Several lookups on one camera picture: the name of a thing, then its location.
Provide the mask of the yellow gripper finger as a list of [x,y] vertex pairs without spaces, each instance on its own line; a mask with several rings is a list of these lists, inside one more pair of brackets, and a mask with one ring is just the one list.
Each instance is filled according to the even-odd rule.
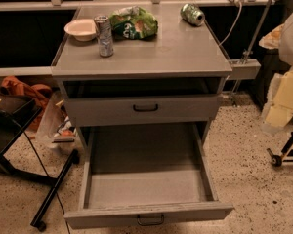
[[272,78],[264,122],[275,128],[283,128],[293,117],[293,68],[284,75]]

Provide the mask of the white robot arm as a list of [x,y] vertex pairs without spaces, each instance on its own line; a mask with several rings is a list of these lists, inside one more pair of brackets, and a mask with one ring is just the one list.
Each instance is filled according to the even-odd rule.
[[278,48],[281,61],[291,69],[279,81],[273,91],[269,108],[264,113],[264,122],[274,128],[283,128],[293,116],[293,13],[284,24],[278,26],[260,40],[267,49]]

